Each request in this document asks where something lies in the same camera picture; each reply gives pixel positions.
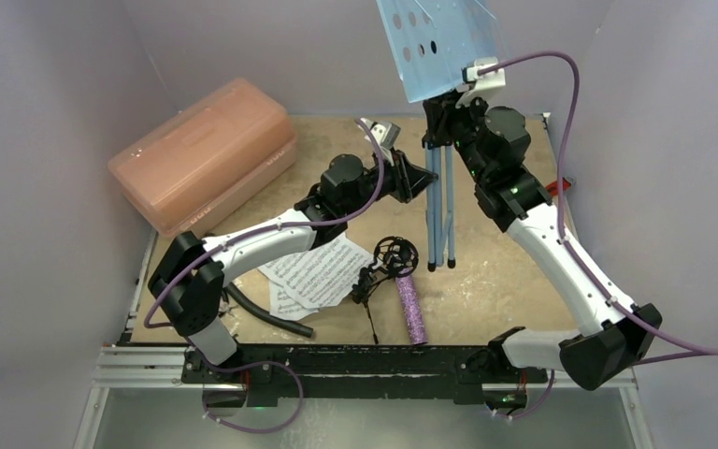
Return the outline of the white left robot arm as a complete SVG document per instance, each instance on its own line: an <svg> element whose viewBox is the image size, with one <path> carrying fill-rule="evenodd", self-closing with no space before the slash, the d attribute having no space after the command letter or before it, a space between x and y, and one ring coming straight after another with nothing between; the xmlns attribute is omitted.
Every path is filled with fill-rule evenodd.
<svg viewBox="0 0 718 449"><path fill-rule="evenodd" d="M205 370L217 382L236 379L241 370L237 342L218 317L222 290L235 278L294 253L332 241L349 220L375 201L392 196L408 203L438 180L393 150L367 168L353 154L335 157L308 194L280 216L210 241L191 231L173 238L148 288L152 309L206 359Z"/></svg>

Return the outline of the light blue music stand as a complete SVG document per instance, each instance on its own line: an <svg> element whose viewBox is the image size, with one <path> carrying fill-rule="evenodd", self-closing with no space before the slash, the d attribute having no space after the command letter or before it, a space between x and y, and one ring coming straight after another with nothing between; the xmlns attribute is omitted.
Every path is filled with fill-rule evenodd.
<svg viewBox="0 0 718 449"><path fill-rule="evenodd" d="M462 70L476 59L506 49L498 20L482 1L379 1L381 22L407 100L424 100L450 91L462 93ZM429 271L456 264L454 152L451 146L424 147L425 167L438 174L426 189Z"/></svg>

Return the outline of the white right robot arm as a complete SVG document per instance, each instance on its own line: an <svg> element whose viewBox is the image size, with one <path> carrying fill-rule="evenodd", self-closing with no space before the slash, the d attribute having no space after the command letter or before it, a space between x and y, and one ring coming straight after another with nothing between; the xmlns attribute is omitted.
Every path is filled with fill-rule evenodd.
<svg viewBox="0 0 718 449"><path fill-rule="evenodd" d="M524 116L480 98L462 106L460 97L451 91L424 100L424 147L457 152L484 215L534 260L577 326L563 332L515 327L490 341L487 367L501 381L525 368L560 370L593 391L645 356L653 335L642 325L658 328L662 315L652 304L637 305L595 263L576 261L583 248L559 224L557 203L524 164L531 143Z"/></svg>

